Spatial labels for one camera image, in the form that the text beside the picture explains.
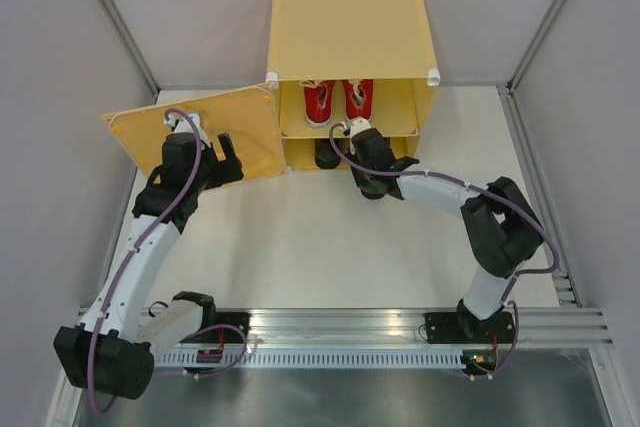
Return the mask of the yellow cabinet door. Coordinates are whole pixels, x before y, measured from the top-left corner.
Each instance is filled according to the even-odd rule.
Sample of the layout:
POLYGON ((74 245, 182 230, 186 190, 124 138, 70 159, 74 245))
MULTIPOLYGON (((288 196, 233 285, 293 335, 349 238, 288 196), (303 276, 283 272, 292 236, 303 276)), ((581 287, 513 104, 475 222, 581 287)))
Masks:
POLYGON ((154 105, 104 114, 102 121, 137 167, 134 190, 142 189, 161 163, 161 146, 170 134, 165 111, 197 113, 201 130, 217 157, 225 158, 219 136, 227 134, 242 164, 245 182, 286 170, 279 127, 280 92, 265 84, 223 90, 164 90, 154 105))

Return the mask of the red canvas sneaker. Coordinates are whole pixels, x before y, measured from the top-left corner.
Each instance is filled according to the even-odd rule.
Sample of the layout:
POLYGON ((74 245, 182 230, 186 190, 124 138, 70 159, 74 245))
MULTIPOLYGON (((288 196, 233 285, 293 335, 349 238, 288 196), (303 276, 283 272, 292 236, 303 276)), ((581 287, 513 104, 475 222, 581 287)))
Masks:
POLYGON ((342 81, 345 94, 346 117, 370 120, 373 110, 374 80, 347 79, 342 81))
POLYGON ((307 123, 313 128, 325 126, 332 116, 334 80, 300 81, 305 101, 307 123))

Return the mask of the black patent loafer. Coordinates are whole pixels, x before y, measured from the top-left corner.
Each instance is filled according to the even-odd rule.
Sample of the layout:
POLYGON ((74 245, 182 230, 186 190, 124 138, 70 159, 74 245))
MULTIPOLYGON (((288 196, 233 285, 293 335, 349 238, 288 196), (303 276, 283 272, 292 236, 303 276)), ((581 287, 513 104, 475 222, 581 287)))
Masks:
POLYGON ((366 175, 360 170, 352 167, 351 174, 356 186, 363 197, 369 200, 379 200, 385 196, 384 192, 379 192, 368 180, 366 175))
POLYGON ((335 152, 328 138, 314 141, 314 162, 322 170, 335 169, 340 165, 341 158, 335 152))

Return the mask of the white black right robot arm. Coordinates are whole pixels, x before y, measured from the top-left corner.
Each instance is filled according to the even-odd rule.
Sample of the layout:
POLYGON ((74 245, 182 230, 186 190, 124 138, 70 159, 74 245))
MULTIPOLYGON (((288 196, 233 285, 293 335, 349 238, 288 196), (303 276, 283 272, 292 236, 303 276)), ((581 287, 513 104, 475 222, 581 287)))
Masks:
POLYGON ((429 171, 415 158, 397 158, 370 123, 350 125, 347 159, 363 196, 419 201, 462 220, 478 267, 454 314, 427 314, 435 344, 515 340, 514 315, 504 310, 516 269, 543 244, 539 223, 518 185, 508 177, 474 186, 429 171))

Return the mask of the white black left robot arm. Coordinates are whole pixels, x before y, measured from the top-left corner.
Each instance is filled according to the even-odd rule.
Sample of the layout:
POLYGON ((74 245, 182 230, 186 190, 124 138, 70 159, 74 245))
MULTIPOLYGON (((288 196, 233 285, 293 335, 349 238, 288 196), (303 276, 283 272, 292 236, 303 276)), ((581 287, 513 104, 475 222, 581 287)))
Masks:
POLYGON ((54 350, 72 386, 86 390, 92 409, 99 395, 135 400, 148 387, 157 359, 177 344, 212 340, 217 331, 233 331, 243 346, 244 328, 219 320, 214 299, 181 291, 146 325, 139 320, 165 258, 198 207, 200 194, 239 181, 242 163, 231 137, 218 140, 224 157, 193 132, 171 133, 162 145, 160 164, 137 195, 127 243, 119 265, 98 297, 73 327, 61 327, 54 350))

